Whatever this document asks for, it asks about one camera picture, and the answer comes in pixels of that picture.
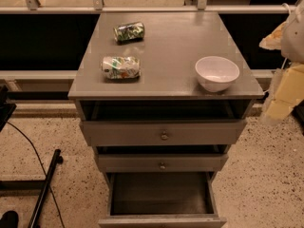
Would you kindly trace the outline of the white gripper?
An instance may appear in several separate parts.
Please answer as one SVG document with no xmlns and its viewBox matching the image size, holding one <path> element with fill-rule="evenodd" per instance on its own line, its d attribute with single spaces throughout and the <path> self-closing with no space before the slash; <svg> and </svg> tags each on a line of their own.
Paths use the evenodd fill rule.
<svg viewBox="0 0 304 228">
<path fill-rule="evenodd" d="M 269 87 L 260 120 L 264 124 L 279 124 L 304 101 L 304 65 L 291 63 L 287 69 L 277 69 Z"/>
</svg>

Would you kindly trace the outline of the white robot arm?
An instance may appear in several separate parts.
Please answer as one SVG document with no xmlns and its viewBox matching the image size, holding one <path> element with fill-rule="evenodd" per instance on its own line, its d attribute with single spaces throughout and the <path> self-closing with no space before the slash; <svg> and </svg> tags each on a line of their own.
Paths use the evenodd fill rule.
<svg viewBox="0 0 304 228">
<path fill-rule="evenodd" d="M 261 40 L 259 46 L 280 50 L 288 68 L 277 69 L 262 107 L 261 121 L 278 124 L 304 101 L 304 0 L 289 12 L 285 22 Z"/>
</svg>

